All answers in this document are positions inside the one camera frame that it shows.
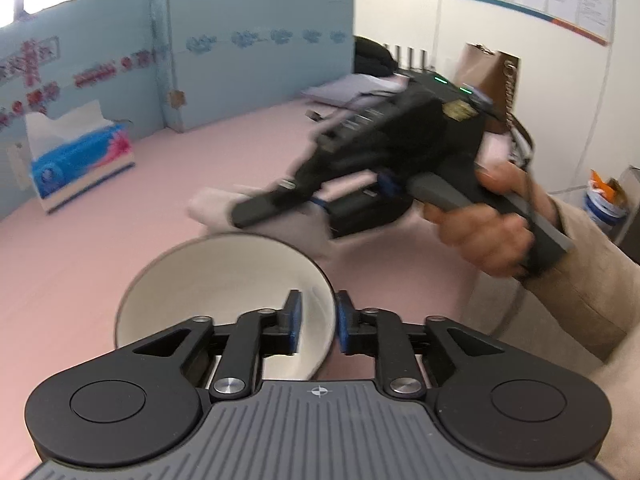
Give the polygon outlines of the beige sleeve forearm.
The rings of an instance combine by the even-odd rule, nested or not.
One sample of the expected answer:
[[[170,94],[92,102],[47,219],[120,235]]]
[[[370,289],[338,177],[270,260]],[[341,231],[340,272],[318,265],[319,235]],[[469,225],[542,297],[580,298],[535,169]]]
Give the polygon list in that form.
[[[614,477],[639,477],[639,266],[587,215],[555,200],[574,248],[528,285],[563,330],[603,362],[592,378],[612,404],[598,460]]]

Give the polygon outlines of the person right hand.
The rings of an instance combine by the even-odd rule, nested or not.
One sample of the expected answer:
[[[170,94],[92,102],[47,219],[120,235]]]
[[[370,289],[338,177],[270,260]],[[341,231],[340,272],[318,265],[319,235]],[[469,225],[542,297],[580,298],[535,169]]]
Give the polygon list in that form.
[[[497,194],[529,198],[538,214],[559,226],[554,201],[525,171],[510,162],[495,162],[476,170],[477,180]],[[485,204],[443,211],[424,204],[423,218],[438,226],[438,237],[468,263],[493,278],[521,278],[522,263],[534,244],[534,234],[518,214],[499,214]]]

